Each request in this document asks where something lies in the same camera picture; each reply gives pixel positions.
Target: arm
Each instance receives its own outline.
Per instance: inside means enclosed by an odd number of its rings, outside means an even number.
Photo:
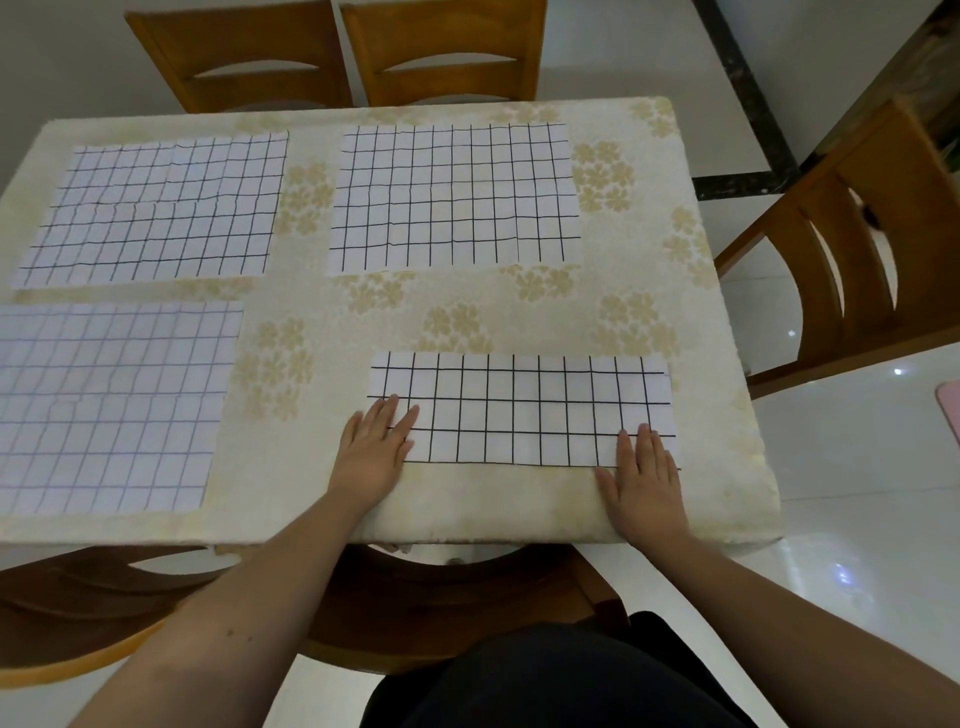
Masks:
[[[133,654],[71,728],[263,724],[354,527],[391,490],[417,408],[396,397],[347,422],[326,493],[221,576]]]
[[[626,432],[616,477],[597,469],[613,526],[704,616],[793,728],[950,726],[960,685],[694,538],[660,437]]]

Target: forearm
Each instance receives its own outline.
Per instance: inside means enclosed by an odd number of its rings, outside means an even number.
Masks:
[[[647,548],[794,728],[955,725],[960,686],[692,537]]]
[[[177,611],[71,724],[262,724],[362,518],[328,494]]]

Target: black floor trim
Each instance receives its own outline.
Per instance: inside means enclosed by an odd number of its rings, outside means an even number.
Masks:
[[[747,60],[736,44],[736,38],[720,12],[716,0],[691,0],[707,30],[713,48],[723,64],[727,78],[747,115],[754,136],[770,171],[736,175],[713,175],[693,178],[698,200],[723,200],[731,197],[752,197],[783,192],[800,176],[797,161],[786,143],[777,119],[774,118],[763,91],[757,84]]]

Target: wooden chair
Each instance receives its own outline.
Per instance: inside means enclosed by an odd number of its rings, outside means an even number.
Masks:
[[[542,621],[581,622],[614,637],[629,628],[620,597],[570,545],[525,546],[459,566],[348,546],[300,652],[339,667],[399,674]]]
[[[426,0],[340,9],[372,107],[455,94],[533,101],[537,94],[546,0]],[[510,60],[391,70],[449,53]]]
[[[124,17],[190,113],[289,100],[353,106],[329,0]],[[249,61],[313,68],[200,75]]]
[[[66,680],[131,655],[225,570],[166,575],[131,563],[197,546],[96,546],[0,571],[0,689]],[[573,546],[527,546],[465,566],[428,566],[348,546],[300,652],[394,674],[540,621],[616,636],[623,603]]]
[[[852,192],[885,233],[893,302]],[[843,301],[827,253],[843,286]],[[960,196],[902,99],[882,107],[716,258],[723,276],[766,237],[797,283],[797,361],[747,377],[753,398],[960,341]]]
[[[0,689],[66,680],[131,655],[223,570],[130,564],[199,546],[96,546],[0,571]]]

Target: dining table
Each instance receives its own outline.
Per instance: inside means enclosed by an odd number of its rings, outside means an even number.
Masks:
[[[582,260],[331,276],[345,130],[563,123]],[[78,146],[287,132],[262,276],[14,288]],[[780,496],[665,98],[250,111],[46,124],[0,198],[0,303],[238,301],[243,324],[199,508],[0,516],[16,545],[254,545],[325,490],[377,352],[660,355],[669,366],[684,504],[718,543],[778,538]],[[405,465],[351,540],[616,543],[591,468]]]

